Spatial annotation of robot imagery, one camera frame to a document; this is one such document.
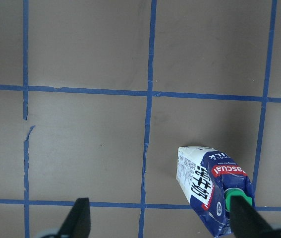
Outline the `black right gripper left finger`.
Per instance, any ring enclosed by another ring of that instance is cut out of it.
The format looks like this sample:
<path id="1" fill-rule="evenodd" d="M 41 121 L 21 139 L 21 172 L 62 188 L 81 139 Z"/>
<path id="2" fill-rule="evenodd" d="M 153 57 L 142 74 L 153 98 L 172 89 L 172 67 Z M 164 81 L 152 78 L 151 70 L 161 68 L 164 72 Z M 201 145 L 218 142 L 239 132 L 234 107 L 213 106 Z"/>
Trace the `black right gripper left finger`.
<path id="1" fill-rule="evenodd" d="M 78 198 L 59 229 L 57 238 L 87 238 L 91 231 L 89 198 Z"/>

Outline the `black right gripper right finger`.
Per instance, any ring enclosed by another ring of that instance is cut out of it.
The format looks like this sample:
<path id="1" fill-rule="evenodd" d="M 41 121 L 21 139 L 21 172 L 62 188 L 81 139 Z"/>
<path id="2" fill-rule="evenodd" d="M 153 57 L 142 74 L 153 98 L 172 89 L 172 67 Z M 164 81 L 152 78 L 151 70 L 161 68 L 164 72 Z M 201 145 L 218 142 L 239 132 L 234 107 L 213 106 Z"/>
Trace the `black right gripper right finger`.
<path id="1" fill-rule="evenodd" d="M 230 198 L 230 227 L 236 238 L 281 238 L 281 228 L 274 229 L 243 198 Z"/>

